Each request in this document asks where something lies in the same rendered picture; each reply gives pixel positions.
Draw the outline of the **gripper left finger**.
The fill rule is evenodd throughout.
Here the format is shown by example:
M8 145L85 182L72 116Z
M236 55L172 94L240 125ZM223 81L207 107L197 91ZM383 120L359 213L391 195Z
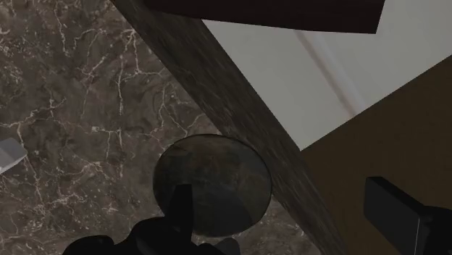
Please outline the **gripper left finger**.
M123 241L87 236L73 241L62 255L226 255L211 244L196 245L192 233L192 187L178 185L164 215L141 220Z

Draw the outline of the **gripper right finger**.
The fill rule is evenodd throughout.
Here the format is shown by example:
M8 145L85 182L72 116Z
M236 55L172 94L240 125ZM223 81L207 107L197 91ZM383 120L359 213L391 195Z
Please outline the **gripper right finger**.
M383 177L368 177L364 216L401 255L452 255L452 210L427 206Z

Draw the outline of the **dark round plate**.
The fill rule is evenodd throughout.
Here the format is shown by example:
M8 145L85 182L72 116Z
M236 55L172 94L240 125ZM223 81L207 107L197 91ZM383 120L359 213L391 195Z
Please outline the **dark round plate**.
M192 135L174 142L154 168L153 191L168 213L177 185L192 187L193 231L206 237L241 233L264 216L272 178L250 146L223 135Z

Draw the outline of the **light grey flat object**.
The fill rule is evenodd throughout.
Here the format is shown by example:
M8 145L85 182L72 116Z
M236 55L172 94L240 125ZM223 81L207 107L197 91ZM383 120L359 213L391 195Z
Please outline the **light grey flat object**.
M0 141L0 174L17 165L27 154L27 150L14 138Z

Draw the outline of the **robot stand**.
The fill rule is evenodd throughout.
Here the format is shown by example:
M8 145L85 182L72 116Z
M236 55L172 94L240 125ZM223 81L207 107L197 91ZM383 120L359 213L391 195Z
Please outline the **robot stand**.
M185 17L334 33L375 34L385 0L144 0Z

